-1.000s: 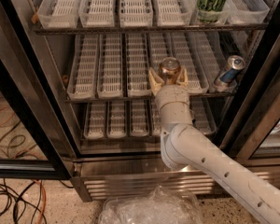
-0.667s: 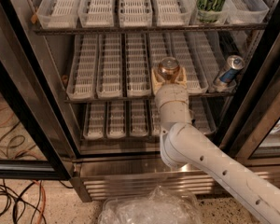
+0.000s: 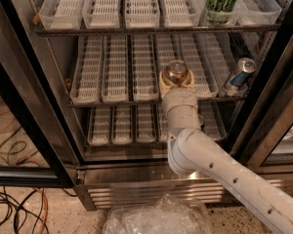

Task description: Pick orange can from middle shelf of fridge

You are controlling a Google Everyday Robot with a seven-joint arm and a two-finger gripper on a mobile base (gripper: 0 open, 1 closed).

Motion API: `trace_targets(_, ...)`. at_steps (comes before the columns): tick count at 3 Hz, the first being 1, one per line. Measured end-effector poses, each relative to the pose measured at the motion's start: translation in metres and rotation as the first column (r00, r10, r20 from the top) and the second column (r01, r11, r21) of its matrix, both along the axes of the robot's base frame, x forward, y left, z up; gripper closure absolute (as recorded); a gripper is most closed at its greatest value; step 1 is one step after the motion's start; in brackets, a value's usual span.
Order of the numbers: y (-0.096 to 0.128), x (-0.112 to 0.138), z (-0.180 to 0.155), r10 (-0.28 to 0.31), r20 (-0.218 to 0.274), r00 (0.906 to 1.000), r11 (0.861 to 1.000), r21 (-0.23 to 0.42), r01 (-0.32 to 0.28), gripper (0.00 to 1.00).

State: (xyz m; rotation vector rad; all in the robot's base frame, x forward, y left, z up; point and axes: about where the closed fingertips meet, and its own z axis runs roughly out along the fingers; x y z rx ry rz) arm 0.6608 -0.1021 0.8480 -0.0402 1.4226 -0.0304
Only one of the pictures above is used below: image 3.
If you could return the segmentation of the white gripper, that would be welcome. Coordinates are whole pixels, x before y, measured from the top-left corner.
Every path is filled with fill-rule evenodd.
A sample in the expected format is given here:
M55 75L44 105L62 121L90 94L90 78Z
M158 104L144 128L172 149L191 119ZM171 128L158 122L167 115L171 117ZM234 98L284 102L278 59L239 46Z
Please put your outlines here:
M176 107L198 108L196 94L190 90L194 88L194 78L189 69L180 74L179 86L181 88L174 88L175 84L169 79L164 70L159 73L159 91L165 113Z

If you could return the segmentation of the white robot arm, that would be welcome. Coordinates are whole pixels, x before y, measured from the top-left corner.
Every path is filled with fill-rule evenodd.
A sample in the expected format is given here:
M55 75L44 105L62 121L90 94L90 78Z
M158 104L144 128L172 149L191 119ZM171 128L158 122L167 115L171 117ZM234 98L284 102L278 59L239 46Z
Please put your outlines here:
M235 161L201 131L192 81L187 69L159 74L171 170L180 176L200 171L212 177L273 233L293 234L293 198Z

